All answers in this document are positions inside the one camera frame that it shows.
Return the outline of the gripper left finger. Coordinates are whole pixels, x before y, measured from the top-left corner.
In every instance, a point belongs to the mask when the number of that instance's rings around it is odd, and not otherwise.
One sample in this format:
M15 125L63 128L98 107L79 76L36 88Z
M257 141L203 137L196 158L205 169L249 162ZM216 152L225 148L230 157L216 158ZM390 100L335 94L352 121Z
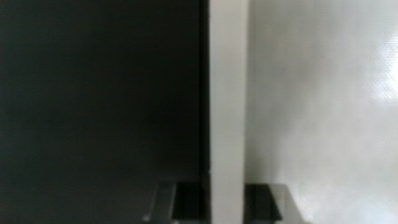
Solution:
M209 224L205 196L200 182L161 182L143 224Z

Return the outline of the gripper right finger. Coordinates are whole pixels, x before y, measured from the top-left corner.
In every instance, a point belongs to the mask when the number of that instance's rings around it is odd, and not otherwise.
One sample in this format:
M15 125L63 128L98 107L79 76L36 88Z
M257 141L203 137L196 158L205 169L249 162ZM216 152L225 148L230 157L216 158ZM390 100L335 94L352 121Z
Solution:
M246 184L246 224L312 224L285 184Z

